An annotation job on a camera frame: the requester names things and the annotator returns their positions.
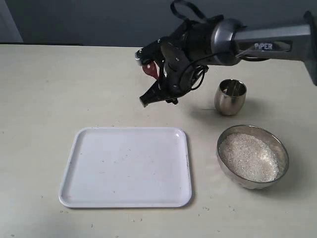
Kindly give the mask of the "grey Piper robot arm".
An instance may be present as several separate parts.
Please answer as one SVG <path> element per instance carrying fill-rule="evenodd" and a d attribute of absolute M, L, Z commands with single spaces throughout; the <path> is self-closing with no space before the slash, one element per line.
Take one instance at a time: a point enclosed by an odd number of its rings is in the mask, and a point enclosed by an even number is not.
<path fill-rule="evenodd" d="M 233 66 L 240 61 L 295 60 L 317 80 L 317 20 L 306 12 L 302 20 L 252 28 L 222 15 L 202 22 L 185 20 L 173 33 L 138 50 L 136 60 L 155 83 L 140 97 L 143 106 L 178 99 L 194 90 L 208 66 Z"/>

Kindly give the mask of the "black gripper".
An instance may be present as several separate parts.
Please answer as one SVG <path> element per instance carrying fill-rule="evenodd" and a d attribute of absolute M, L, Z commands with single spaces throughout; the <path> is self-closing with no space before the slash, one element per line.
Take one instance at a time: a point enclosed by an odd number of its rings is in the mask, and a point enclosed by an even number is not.
<path fill-rule="evenodd" d="M 159 66 L 164 64 L 165 57 L 161 51 L 161 45 L 166 42 L 172 43 L 181 49 L 190 64 L 182 73 L 166 74 L 164 67 L 162 78 L 155 82 L 139 100 L 145 108 L 149 104 L 162 101 L 164 99 L 177 99 L 195 89 L 193 86 L 199 78 L 203 78 L 208 70 L 207 56 L 211 55 L 211 33 L 213 25 L 208 23 L 192 22 L 191 25 L 182 23 L 166 39 L 158 39 L 135 53 L 135 60 L 138 65 L 148 65 L 152 62 Z"/>

